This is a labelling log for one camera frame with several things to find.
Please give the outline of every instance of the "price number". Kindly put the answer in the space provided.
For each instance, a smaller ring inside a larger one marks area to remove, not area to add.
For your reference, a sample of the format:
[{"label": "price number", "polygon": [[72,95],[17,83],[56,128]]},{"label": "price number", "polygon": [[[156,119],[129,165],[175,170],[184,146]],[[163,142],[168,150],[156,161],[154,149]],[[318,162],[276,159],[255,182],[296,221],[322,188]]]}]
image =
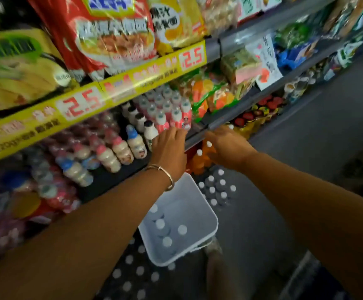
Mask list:
[{"label": "price number", "polygon": [[104,98],[95,86],[66,96],[56,101],[59,112],[68,121],[73,121],[81,115],[88,114],[104,106]]},{"label": "price number", "polygon": [[204,45],[193,47],[179,54],[179,63],[182,71],[189,70],[196,65],[202,65],[205,57]]}]

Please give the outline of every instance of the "red snack bag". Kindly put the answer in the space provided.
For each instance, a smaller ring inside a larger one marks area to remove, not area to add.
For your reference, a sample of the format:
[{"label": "red snack bag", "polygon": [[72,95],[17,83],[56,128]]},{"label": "red snack bag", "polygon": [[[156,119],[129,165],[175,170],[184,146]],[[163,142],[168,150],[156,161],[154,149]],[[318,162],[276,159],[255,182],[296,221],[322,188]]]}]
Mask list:
[{"label": "red snack bag", "polygon": [[105,71],[119,74],[156,56],[147,0],[29,2],[56,37],[63,57],[70,51],[93,80],[102,80]]}]

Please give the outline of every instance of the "right arm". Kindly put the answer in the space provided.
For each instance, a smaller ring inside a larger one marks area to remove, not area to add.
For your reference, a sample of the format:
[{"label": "right arm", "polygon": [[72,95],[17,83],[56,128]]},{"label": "right arm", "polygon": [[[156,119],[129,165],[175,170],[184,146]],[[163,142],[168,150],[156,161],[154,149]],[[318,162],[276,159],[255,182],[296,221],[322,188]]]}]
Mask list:
[{"label": "right arm", "polygon": [[363,299],[363,198],[257,152],[227,127],[208,132],[211,159],[247,176],[298,239],[355,299]]}]

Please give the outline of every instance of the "bracelet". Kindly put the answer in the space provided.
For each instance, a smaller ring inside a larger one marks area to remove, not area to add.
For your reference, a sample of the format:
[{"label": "bracelet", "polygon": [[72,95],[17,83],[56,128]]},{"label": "bracelet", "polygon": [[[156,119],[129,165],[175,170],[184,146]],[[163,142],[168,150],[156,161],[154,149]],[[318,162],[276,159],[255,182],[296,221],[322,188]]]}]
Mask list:
[{"label": "bracelet", "polygon": [[161,170],[161,171],[163,171],[169,177],[170,182],[172,183],[172,185],[168,186],[168,188],[166,189],[166,191],[170,191],[170,190],[172,190],[174,188],[175,182],[173,182],[172,176],[162,166],[158,166],[156,164],[151,164],[151,165],[147,166],[145,168],[145,170],[149,170],[150,168],[155,168],[157,170]]}]

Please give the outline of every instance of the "blue bottle cap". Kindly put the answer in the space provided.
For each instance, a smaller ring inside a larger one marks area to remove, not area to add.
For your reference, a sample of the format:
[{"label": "blue bottle cap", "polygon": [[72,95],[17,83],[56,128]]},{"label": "blue bottle cap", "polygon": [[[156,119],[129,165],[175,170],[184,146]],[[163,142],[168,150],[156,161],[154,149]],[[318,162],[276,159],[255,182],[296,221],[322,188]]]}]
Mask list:
[{"label": "blue bottle cap", "polygon": [[137,131],[134,129],[133,125],[127,125],[126,126],[126,132],[128,134],[128,139],[134,139],[137,138],[138,133]]},{"label": "blue bottle cap", "polygon": [[62,168],[62,170],[68,170],[73,166],[73,161],[65,158],[64,160],[60,161],[59,166]]},{"label": "blue bottle cap", "polygon": [[29,176],[24,171],[11,170],[7,171],[1,178],[2,184],[13,190],[23,185],[29,179]]}]

